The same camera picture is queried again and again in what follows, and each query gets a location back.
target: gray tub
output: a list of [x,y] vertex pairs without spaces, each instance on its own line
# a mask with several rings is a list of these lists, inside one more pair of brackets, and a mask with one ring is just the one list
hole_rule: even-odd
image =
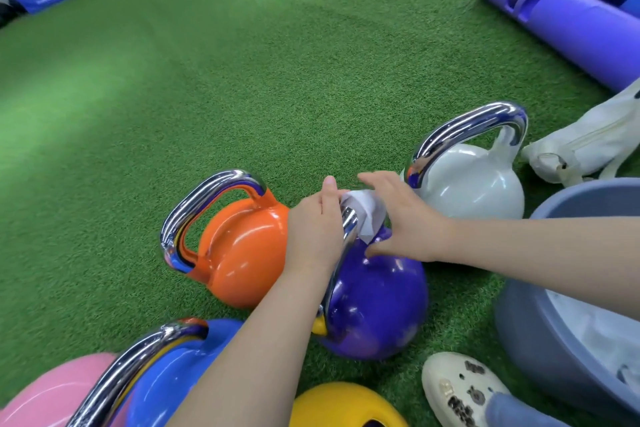
[[[580,216],[640,216],[640,178],[595,180],[563,189],[542,203],[531,218]],[[572,321],[565,321],[569,316],[558,301],[589,307],[531,284],[507,281],[494,312],[498,336],[508,356],[549,395],[622,425],[640,426],[640,396],[590,352],[595,350],[587,348],[584,337],[579,339],[572,332],[577,326],[570,327]],[[602,309],[598,314],[606,318],[599,319],[599,327],[627,321],[622,329],[627,331],[630,326],[633,334],[640,327],[636,321]],[[632,354],[640,355],[640,349]]]

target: pink kettlebell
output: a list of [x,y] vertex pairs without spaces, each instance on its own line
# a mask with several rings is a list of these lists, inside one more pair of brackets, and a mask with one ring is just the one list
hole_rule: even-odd
[[[0,427],[66,425],[114,359],[111,353],[97,353],[53,368],[0,410]],[[124,418],[121,412],[111,427],[124,427]]]

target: hand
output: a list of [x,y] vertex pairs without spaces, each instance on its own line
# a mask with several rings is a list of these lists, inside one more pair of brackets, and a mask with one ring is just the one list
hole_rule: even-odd
[[338,189],[333,176],[327,176],[320,192],[289,211],[283,273],[311,273],[329,280],[342,254],[340,198],[345,192]]
[[391,238],[367,248],[367,257],[394,255],[421,262],[445,261],[454,220],[425,204],[395,172],[361,172],[358,179],[384,201],[393,228]]

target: white clog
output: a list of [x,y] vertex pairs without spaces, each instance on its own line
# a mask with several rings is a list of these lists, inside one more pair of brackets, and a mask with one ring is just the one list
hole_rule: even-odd
[[482,363],[458,353],[436,353],[422,367],[422,388],[443,427],[488,427],[484,416],[494,393],[509,395]]

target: artificial turf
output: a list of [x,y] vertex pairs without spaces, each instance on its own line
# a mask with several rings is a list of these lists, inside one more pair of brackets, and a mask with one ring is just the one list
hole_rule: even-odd
[[[69,0],[11,24],[0,32],[0,405],[171,319],[245,317],[159,253],[167,213],[216,170],[256,171],[294,205],[329,173],[356,187],[359,171],[399,171],[425,133],[481,104],[523,104],[530,141],[608,96],[480,0]],[[558,190],[517,168],[528,212]],[[622,173],[638,171],[632,158]],[[407,350],[361,363],[314,343],[300,391],[358,382],[412,426],[436,426],[420,369],[459,351],[543,412],[600,423],[509,362],[492,323],[501,277],[426,269],[430,319]]]

